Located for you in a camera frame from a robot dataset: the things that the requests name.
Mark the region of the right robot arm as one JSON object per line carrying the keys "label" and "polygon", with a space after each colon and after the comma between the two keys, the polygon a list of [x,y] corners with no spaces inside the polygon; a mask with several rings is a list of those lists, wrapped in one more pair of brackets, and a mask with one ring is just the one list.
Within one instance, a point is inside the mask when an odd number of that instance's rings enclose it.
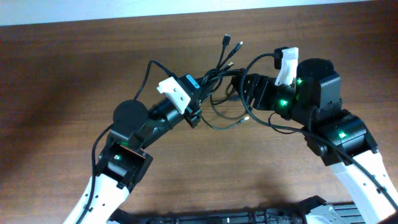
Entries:
{"label": "right robot arm", "polygon": [[252,109],[273,111],[302,128],[307,146],[329,167],[350,194],[366,223],[397,215],[397,190],[384,167],[377,142],[364,121],[342,107],[341,77],[331,61],[311,58],[300,62],[292,83],[250,73],[246,68],[232,78],[243,106],[258,123]]}

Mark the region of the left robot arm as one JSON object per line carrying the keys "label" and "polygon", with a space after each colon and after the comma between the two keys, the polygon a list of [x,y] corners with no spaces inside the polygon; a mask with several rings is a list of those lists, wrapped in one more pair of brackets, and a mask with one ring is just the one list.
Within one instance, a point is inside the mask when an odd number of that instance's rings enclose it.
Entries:
{"label": "left robot arm", "polygon": [[197,99],[205,90],[201,79],[171,76],[157,90],[165,98],[151,109],[138,100],[116,107],[112,126],[104,133],[106,144],[95,157],[94,173],[65,223],[106,223],[152,163],[145,148],[183,120],[191,127],[197,125]]}

